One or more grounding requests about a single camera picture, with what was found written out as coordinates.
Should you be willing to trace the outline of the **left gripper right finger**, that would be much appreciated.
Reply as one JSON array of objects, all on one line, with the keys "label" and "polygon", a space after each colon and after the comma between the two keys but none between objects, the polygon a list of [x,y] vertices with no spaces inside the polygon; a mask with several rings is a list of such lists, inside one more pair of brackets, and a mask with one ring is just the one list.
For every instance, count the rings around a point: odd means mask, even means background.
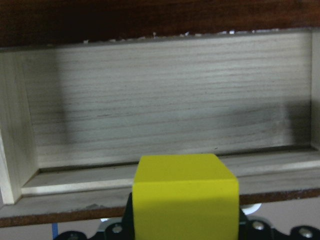
[{"label": "left gripper right finger", "polygon": [[272,228],[261,219],[249,219],[243,210],[239,209],[239,240],[273,240]]}]

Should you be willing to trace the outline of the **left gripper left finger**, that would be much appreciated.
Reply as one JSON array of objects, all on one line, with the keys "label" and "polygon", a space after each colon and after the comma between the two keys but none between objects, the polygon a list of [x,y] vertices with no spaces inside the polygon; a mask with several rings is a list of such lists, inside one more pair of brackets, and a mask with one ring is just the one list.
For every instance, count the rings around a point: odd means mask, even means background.
[{"label": "left gripper left finger", "polygon": [[129,194],[122,217],[108,218],[103,222],[103,237],[105,240],[134,240],[133,195]]}]

